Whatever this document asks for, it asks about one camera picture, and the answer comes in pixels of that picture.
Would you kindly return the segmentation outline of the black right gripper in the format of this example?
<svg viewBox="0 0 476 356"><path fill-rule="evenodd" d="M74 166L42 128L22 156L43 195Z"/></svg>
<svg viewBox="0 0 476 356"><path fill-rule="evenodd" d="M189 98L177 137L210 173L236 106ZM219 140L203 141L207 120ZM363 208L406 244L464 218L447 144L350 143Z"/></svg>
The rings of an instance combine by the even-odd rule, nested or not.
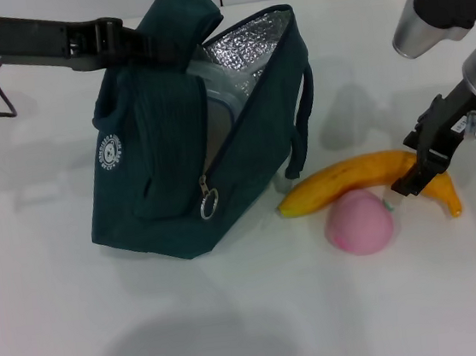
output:
<svg viewBox="0 0 476 356"><path fill-rule="evenodd" d="M391 185L393 191L402 196L418 196L436 176L447 171L462 141L462 135L452 131L452 127L475 101L463 80L447 96L434 98L419 117L414 131L403 140L403 145L416 153L403 151L387 155L397 169L397 178Z"/></svg>

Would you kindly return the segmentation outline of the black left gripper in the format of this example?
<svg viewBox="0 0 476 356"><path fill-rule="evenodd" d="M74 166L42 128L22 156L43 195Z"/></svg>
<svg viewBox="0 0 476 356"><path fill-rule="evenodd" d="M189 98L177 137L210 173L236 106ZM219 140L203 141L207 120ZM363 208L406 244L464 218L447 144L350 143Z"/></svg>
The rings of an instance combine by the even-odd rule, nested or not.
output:
<svg viewBox="0 0 476 356"><path fill-rule="evenodd" d="M0 17L0 63L89 72L187 62L194 52L188 35L178 21L131 29L112 18L70 23Z"/></svg>

